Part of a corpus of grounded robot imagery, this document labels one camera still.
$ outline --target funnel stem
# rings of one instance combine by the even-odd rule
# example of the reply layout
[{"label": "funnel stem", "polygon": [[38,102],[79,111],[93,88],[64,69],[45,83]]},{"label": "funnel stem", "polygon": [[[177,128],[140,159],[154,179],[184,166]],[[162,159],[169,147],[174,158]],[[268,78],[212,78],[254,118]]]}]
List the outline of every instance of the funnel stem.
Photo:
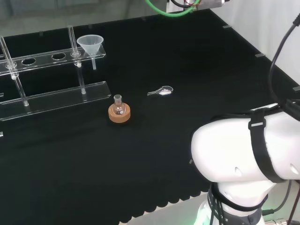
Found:
[{"label": "funnel stem", "polygon": [[95,61],[95,58],[92,58],[92,64],[93,64],[93,69],[96,70],[97,67],[96,67],[96,61]]}]

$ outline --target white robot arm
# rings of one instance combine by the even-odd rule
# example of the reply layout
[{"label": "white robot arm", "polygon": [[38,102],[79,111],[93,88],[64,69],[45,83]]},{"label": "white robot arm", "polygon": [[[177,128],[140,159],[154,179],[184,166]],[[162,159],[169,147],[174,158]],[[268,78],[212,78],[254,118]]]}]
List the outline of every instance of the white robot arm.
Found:
[{"label": "white robot arm", "polygon": [[261,206],[268,192],[276,183],[300,180],[300,106],[278,98],[272,89],[277,57],[299,25],[300,15],[281,42],[269,73],[270,92],[280,111],[264,114],[272,107],[266,106],[254,110],[251,119],[217,120],[193,134],[193,161],[215,182],[195,225],[264,225]]}]

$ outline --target metal bracket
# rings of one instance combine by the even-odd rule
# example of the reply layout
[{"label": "metal bracket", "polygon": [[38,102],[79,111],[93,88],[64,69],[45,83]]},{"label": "metal bracket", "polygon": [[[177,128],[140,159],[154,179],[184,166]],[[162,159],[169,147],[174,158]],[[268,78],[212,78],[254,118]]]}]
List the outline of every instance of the metal bracket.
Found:
[{"label": "metal bracket", "polygon": [[293,88],[293,90],[294,90],[295,92],[298,92],[298,91],[300,91],[300,86],[299,86],[299,87],[295,87],[295,88]]},{"label": "metal bracket", "polygon": [[255,57],[257,57],[257,58],[262,57],[262,56],[265,56],[265,54],[259,53],[259,54],[256,54],[256,55],[255,55]]}]

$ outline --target black cloth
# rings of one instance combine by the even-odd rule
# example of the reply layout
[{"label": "black cloth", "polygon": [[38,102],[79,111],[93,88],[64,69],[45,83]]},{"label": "black cloth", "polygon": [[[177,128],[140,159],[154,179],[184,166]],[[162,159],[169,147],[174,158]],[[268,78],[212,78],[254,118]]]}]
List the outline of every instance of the black cloth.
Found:
[{"label": "black cloth", "polygon": [[[106,80],[131,107],[108,119],[112,97],[0,123],[1,225],[117,225],[208,191],[190,161],[192,132],[214,115],[271,104],[270,61],[210,10],[75,27],[104,37],[107,56],[82,64],[85,83]],[[67,29],[6,37],[12,57],[70,48]],[[20,74],[27,96],[78,86],[74,65]],[[147,97],[163,85],[165,97]],[[279,69],[278,95],[297,86]],[[9,76],[4,99],[18,98]]]}]

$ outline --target acrylic test tube rack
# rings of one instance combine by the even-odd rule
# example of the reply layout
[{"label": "acrylic test tube rack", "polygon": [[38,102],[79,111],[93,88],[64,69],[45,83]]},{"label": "acrylic test tube rack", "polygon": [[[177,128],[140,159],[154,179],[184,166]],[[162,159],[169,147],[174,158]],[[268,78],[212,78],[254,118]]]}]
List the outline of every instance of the acrylic test tube rack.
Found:
[{"label": "acrylic test tube rack", "polygon": [[[72,26],[68,26],[68,32],[72,48],[18,58],[10,57],[4,37],[0,37],[0,46],[4,54],[4,59],[3,56],[0,55],[0,76],[10,75],[20,95],[18,99],[0,102],[1,121],[87,103],[111,96],[105,81],[88,85],[84,84],[81,61],[91,60],[92,58],[82,47],[77,47]],[[103,58],[105,55],[105,50],[101,45],[96,55],[93,56],[93,59]],[[80,86],[34,96],[26,96],[19,73],[67,63],[74,63]]]}]

